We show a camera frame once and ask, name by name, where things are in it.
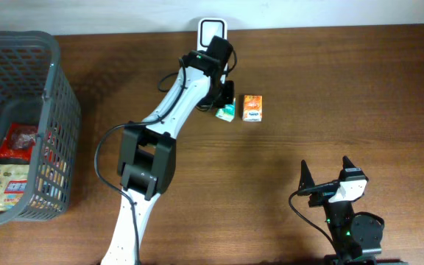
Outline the green Kleenex tissue pack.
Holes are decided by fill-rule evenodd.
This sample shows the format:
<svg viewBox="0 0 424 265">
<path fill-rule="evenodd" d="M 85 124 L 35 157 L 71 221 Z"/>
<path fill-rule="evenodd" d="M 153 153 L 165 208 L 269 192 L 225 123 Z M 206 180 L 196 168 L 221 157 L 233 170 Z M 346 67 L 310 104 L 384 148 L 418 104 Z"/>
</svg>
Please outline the green Kleenex tissue pack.
<svg viewBox="0 0 424 265">
<path fill-rule="evenodd" d="M 236 115 L 236 99 L 233 99 L 233 103 L 229 105 L 225 105 L 223 108 L 219 108 L 216 112 L 216 117 L 231 122 L 234 120 Z"/>
</svg>

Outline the orange juice carton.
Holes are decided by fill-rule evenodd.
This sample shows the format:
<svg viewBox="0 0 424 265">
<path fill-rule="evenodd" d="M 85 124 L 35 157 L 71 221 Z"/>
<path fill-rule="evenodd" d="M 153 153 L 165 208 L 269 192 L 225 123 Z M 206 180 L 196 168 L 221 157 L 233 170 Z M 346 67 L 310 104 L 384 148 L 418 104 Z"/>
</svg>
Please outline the orange juice carton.
<svg viewBox="0 0 424 265">
<path fill-rule="evenodd" d="M 242 120 L 261 122 L 263 118 L 263 97 L 260 95 L 244 95 Z"/>
</svg>

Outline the red snack bag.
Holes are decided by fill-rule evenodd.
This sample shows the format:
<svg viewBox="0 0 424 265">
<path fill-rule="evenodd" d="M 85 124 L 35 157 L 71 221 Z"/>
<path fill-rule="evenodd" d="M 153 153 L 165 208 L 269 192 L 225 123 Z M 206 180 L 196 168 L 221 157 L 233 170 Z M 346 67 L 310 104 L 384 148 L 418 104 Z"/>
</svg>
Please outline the red snack bag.
<svg viewBox="0 0 424 265">
<path fill-rule="evenodd" d="M 30 161 L 38 129 L 33 125 L 12 123 L 0 146 L 0 159 Z"/>
</svg>

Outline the yellow wet wipes pack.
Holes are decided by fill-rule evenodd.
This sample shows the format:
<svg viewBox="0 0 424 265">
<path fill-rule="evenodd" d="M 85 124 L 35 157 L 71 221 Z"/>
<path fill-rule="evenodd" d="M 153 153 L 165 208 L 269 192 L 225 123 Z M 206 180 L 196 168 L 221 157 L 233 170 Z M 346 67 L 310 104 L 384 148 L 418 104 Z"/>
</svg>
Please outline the yellow wet wipes pack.
<svg viewBox="0 0 424 265">
<path fill-rule="evenodd" d="M 24 195 L 29 165 L 0 164 L 0 212 L 8 211 Z"/>
</svg>

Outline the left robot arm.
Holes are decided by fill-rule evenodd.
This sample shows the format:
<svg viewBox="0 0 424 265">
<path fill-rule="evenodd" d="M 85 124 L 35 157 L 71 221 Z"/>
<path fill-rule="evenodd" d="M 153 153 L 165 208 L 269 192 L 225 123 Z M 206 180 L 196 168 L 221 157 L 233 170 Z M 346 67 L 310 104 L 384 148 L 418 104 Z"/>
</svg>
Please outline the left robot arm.
<svg viewBox="0 0 424 265">
<path fill-rule="evenodd" d="M 143 121 L 116 125 L 102 136 L 101 144 L 115 131 L 122 131 L 117 165 L 121 179 L 118 185 L 109 185 L 121 195 L 121 205 L 102 265 L 141 262 L 141 241 L 150 214 L 175 173 L 179 132 L 194 110 L 233 103 L 234 84 L 226 77 L 228 60 L 234 57 L 236 52 L 228 40 L 212 37 L 203 50 L 179 59 L 173 86 Z"/>
</svg>

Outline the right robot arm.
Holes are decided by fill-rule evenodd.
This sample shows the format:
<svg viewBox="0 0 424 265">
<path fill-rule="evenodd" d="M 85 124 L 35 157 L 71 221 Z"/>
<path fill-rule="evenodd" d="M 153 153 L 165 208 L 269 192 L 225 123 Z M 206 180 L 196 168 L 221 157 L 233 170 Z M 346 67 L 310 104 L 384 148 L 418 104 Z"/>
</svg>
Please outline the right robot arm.
<svg viewBox="0 0 424 265">
<path fill-rule="evenodd" d="M 369 178 L 348 157 L 342 158 L 337 179 L 315 184 L 307 163 L 301 162 L 297 195 L 309 197 L 308 206 L 322 207 L 329 232 L 324 236 L 334 249 L 326 264 L 376 264 L 381 253 L 384 220 L 372 213 L 353 210 L 353 203 L 364 196 Z"/>
</svg>

